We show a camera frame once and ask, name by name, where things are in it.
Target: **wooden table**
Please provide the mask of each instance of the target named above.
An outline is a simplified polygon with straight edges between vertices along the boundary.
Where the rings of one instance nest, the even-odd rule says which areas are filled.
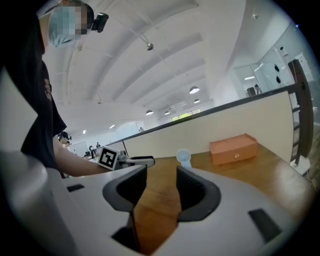
[[[147,185],[134,209],[134,219],[141,252],[152,254],[177,227],[181,212],[176,188],[176,157],[155,159],[148,168]],[[259,145],[258,156],[234,163],[213,166],[210,152],[193,154],[194,168],[249,183],[286,209],[296,220],[302,220],[315,191],[309,182],[288,163]]]

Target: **orange wooden box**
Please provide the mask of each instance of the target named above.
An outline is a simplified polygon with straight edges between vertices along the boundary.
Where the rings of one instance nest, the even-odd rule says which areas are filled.
[[[242,134],[210,143],[211,160],[214,166],[255,157],[258,142],[248,134]]]

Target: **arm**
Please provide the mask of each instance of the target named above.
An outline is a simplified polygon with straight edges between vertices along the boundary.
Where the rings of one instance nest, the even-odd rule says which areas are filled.
[[[53,137],[53,151],[59,171],[70,176],[78,177],[102,174],[110,171],[97,163],[83,159],[62,147],[56,136]]]

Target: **white partition wall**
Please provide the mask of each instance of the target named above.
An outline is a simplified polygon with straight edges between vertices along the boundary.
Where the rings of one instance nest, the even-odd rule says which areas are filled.
[[[209,143],[247,133],[290,162],[294,128],[289,95],[281,92],[124,141],[128,154],[165,158],[179,149],[209,151]]]

